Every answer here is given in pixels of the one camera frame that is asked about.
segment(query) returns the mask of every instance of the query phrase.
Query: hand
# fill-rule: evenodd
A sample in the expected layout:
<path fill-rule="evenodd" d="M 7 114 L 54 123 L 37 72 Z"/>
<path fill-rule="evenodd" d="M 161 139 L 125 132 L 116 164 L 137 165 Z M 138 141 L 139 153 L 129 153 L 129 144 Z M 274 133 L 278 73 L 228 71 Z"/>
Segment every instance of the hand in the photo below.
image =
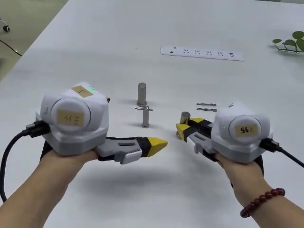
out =
<path fill-rule="evenodd" d="M 251 200 L 251 195 L 264 194 L 271 187 L 264 180 L 261 168 L 255 162 L 242 164 L 225 158 L 221 154 L 216 154 L 216 159 L 225 170 L 237 200 L 243 205 L 247 205 Z"/>
<path fill-rule="evenodd" d="M 49 174 L 60 176 L 61 178 L 53 178 L 52 181 L 60 181 L 63 185 L 68 185 L 85 163 L 97 158 L 98 155 L 94 151 L 75 156 L 61 156 L 51 150 L 41 159 L 34 173 L 45 177 Z"/>
<path fill-rule="evenodd" d="M 64 163 L 65 165 L 83 166 L 85 163 L 96 160 L 97 158 L 98 156 L 94 151 L 88 151 L 81 155 L 75 156 L 61 156 L 52 150 L 44 155 L 44 157 L 41 159 L 40 164 L 43 165 L 44 163 Z"/>

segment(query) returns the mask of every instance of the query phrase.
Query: metal peg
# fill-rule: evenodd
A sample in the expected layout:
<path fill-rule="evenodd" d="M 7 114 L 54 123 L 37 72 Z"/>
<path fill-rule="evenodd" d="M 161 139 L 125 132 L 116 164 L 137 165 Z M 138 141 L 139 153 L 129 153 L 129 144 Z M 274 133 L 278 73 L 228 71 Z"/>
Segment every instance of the metal peg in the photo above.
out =
<path fill-rule="evenodd" d="M 197 108 L 196 110 L 200 110 L 200 111 L 210 111 L 210 112 L 217 112 L 216 108 Z"/>
<path fill-rule="evenodd" d="M 190 119 L 191 115 L 188 112 L 182 112 L 180 115 L 180 124 L 187 124 L 188 125 L 188 120 Z"/>
<path fill-rule="evenodd" d="M 153 111 L 149 106 L 144 106 L 142 108 L 135 108 L 136 110 L 142 110 L 142 127 L 148 128 L 149 127 L 149 114 Z"/>
<path fill-rule="evenodd" d="M 213 107 L 217 106 L 216 103 L 196 103 L 196 105 L 201 105 L 201 106 L 213 106 Z"/>
<path fill-rule="evenodd" d="M 146 101 L 147 85 L 144 82 L 138 84 L 138 100 L 137 105 L 143 107 L 147 105 Z"/>

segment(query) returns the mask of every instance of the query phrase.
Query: plant leaf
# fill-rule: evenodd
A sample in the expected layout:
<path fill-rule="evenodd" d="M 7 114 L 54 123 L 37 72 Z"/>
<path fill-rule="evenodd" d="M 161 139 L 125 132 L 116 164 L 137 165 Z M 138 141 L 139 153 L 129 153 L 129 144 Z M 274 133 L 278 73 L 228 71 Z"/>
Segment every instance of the plant leaf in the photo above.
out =
<path fill-rule="evenodd" d="M 304 39 L 297 39 L 296 44 L 298 45 L 301 51 L 304 51 Z"/>
<path fill-rule="evenodd" d="M 278 43 L 280 43 L 282 40 L 281 39 L 274 39 L 272 42 L 274 43 L 274 44 L 278 44 Z"/>
<path fill-rule="evenodd" d="M 304 32 L 302 31 L 296 31 L 293 33 L 293 38 L 295 39 L 302 39 L 304 37 Z"/>
<path fill-rule="evenodd" d="M 285 40 L 284 44 L 296 47 L 296 43 L 292 39 Z"/>

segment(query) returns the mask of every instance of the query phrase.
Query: red bead bracelet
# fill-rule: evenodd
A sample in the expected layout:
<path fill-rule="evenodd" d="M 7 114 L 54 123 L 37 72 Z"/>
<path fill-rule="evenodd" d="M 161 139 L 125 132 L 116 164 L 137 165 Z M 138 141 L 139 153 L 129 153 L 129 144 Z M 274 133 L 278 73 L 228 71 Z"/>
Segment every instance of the red bead bracelet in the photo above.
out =
<path fill-rule="evenodd" d="M 282 188 L 272 189 L 271 191 L 265 192 L 264 195 L 260 195 L 259 198 L 256 198 L 254 201 L 249 203 L 246 207 L 241 210 L 241 217 L 248 218 L 250 213 L 255 211 L 261 204 L 265 203 L 267 200 L 272 199 L 275 196 L 284 196 L 285 190 Z"/>

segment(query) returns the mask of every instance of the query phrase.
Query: floor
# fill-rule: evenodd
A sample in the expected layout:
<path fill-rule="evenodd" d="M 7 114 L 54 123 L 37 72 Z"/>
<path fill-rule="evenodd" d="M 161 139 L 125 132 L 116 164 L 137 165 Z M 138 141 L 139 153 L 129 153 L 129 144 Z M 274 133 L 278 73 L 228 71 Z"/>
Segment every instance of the floor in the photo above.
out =
<path fill-rule="evenodd" d="M 23 54 L 68 0 L 0 0 L 0 18 L 11 27 L 0 28 L 0 39 Z M 304 4 L 304 0 L 268 0 Z M 0 43 L 0 80 L 14 67 L 19 56 Z"/>

